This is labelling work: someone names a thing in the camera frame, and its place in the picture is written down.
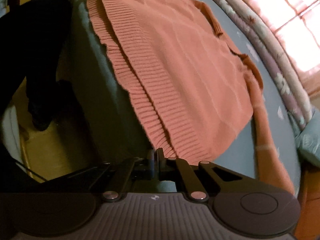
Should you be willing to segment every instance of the bed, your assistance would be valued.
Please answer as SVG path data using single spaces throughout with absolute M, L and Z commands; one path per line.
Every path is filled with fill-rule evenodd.
M 128 94 L 116 82 L 112 66 L 106 57 L 106 48 L 93 32 L 86 0 L 70 1 L 73 15 L 66 47 L 71 60 L 71 81 L 97 150 L 101 158 L 108 162 L 120 162 L 130 156 L 145 157 L 151 145 L 135 116 Z M 245 35 L 212 0 L 201 1 L 210 6 L 236 46 L 242 53 L 248 54 L 260 70 L 272 136 L 297 195 L 300 188 L 300 160 L 278 89 Z M 251 121 L 228 150 L 214 162 L 255 178 L 254 137 L 254 124 Z

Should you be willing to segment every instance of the person's leg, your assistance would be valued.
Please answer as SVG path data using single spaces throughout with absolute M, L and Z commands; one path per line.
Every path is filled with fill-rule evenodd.
M 50 123 L 56 69 L 70 20 L 68 0 L 32 0 L 0 18 L 0 60 L 10 62 L 0 65 L 0 113 L 26 76 L 29 111 L 33 117 L 50 112 L 45 117 Z

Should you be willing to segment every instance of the metal screw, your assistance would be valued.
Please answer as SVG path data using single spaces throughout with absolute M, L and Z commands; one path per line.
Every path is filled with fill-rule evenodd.
M 207 197 L 207 194 L 202 191 L 194 191 L 191 193 L 191 197 L 194 199 L 205 199 Z
M 102 195 L 105 199 L 115 199 L 119 197 L 119 194 L 115 191 L 106 191 Z

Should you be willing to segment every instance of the gray ribbed panel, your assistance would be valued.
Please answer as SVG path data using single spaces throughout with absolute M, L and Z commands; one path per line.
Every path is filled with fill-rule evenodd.
M 71 234 L 38 238 L 19 233 L 13 240 L 249 240 L 221 226 L 203 204 L 181 193 L 129 193 L 123 201 L 105 203 L 95 217 Z M 274 240 L 294 240 L 290 235 Z

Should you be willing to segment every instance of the white logo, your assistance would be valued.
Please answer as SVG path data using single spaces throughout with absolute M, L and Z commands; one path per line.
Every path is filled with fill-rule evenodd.
M 152 196 L 151 198 L 152 198 L 153 200 L 158 200 L 160 197 L 157 196 L 157 195 L 154 195 L 154 196 Z

